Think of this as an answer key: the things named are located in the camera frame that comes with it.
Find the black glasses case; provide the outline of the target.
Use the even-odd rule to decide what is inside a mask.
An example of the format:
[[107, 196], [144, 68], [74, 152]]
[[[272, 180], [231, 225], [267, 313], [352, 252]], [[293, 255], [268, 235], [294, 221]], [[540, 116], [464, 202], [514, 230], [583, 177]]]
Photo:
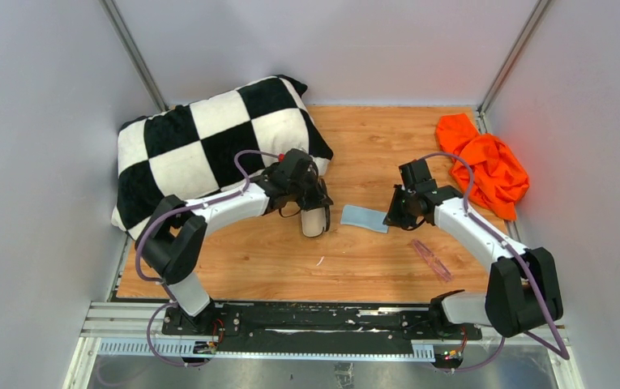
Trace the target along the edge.
[[331, 211], [329, 207], [301, 211], [301, 230], [305, 237], [319, 237], [328, 232], [330, 226]]

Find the pink transparent sunglasses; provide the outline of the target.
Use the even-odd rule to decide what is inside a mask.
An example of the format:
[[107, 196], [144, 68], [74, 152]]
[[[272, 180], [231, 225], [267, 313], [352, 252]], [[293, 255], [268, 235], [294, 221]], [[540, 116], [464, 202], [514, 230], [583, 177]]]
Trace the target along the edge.
[[453, 281], [453, 275], [428, 246], [426, 246], [423, 242], [417, 239], [411, 240], [411, 245], [413, 249], [418, 253], [418, 255], [425, 260], [427, 265], [431, 268], [432, 271], [437, 274], [437, 276], [441, 280], [443, 280], [444, 282]]

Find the light blue cleaning cloth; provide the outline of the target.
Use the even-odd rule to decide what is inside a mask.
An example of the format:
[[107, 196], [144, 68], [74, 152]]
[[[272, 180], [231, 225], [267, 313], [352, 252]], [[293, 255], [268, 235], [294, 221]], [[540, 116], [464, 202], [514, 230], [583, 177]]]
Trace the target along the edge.
[[389, 227], [384, 224], [385, 212], [346, 204], [343, 208], [340, 223], [376, 233], [388, 233]]

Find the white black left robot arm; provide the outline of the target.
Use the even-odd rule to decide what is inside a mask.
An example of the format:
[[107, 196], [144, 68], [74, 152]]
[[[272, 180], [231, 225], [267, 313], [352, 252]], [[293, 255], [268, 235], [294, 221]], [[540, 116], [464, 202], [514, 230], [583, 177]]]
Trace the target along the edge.
[[317, 211], [320, 233], [330, 226], [333, 204], [327, 185], [312, 157], [293, 148], [275, 155], [274, 163], [251, 177], [239, 160], [235, 167], [244, 182], [232, 189], [200, 199], [164, 197], [135, 243], [135, 260], [154, 270], [157, 282], [170, 301], [184, 313], [183, 324], [196, 335], [208, 333], [214, 324], [214, 302], [195, 267], [204, 240], [212, 233], [241, 220], [278, 212], [295, 203], [302, 212]]

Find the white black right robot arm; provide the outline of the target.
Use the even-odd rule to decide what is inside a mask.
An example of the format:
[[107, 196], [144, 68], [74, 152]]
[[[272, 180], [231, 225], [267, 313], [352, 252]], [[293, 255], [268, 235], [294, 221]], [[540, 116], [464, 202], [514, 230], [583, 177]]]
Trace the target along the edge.
[[439, 186], [425, 160], [399, 167], [384, 223], [412, 231], [433, 225], [455, 238], [488, 272], [484, 293], [457, 290], [430, 302], [429, 327], [449, 338], [461, 324], [492, 327], [513, 337], [548, 325], [563, 316], [562, 297], [553, 255], [531, 249], [494, 227], [453, 186]]

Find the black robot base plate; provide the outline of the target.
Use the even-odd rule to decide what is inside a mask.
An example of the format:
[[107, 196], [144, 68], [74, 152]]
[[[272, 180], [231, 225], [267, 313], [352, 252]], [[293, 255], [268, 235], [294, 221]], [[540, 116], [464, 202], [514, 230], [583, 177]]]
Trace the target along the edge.
[[444, 327], [429, 306], [365, 302], [214, 301], [190, 317], [168, 308], [158, 331], [166, 336], [210, 336], [219, 351], [242, 353], [396, 356], [413, 341], [480, 340], [472, 324]]

